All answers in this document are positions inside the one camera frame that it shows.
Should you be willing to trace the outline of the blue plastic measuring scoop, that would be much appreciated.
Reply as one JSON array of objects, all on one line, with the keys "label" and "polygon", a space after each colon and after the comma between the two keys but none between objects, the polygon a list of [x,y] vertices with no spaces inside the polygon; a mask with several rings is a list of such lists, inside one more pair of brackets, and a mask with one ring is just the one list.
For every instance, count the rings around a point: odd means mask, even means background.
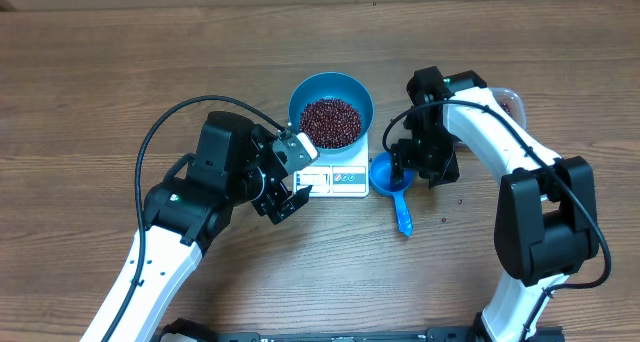
[{"label": "blue plastic measuring scoop", "polygon": [[391,172],[391,155],[388,152],[379,154],[373,159],[369,169],[370,185],[378,194],[393,199],[398,230],[410,237],[413,233],[413,221],[404,193],[414,181],[414,172],[405,170],[402,181],[397,185],[391,182]]}]

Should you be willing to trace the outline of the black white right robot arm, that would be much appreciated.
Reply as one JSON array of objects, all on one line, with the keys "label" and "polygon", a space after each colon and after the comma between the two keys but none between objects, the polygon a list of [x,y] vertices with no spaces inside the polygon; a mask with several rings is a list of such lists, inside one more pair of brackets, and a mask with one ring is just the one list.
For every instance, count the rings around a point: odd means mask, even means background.
[{"label": "black white right robot arm", "polygon": [[406,91],[412,102],[397,120],[410,138],[384,146],[386,179],[400,187],[416,172],[432,187],[459,177],[456,145],[464,144],[499,187],[494,248],[503,268],[497,289],[468,327],[430,327],[429,341],[561,341],[559,327],[537,322],[560,290],[591,289],[572,283],[585,261],[611,257],[597,224],[594,176],[581,157],[563,158],[537,142],[499,105],[474,71],[444,76],[417,70]]}]

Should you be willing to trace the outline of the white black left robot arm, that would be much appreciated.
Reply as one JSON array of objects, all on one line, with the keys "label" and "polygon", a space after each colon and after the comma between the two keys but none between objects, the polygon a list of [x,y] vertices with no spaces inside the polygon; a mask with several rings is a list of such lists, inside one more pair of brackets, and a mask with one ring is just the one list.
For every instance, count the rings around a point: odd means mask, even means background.
[{"label": "white black left robot arm", "polygon": [[172,299],[234,207],[251,203],[277,224],[309,200],[310,190],[287,189],[286,177],[319,153],[304,133],[273,134],[239,114],[208,115],[195,152],[181,157],[147,193],[143,228],[85,341],[149,341]]}]

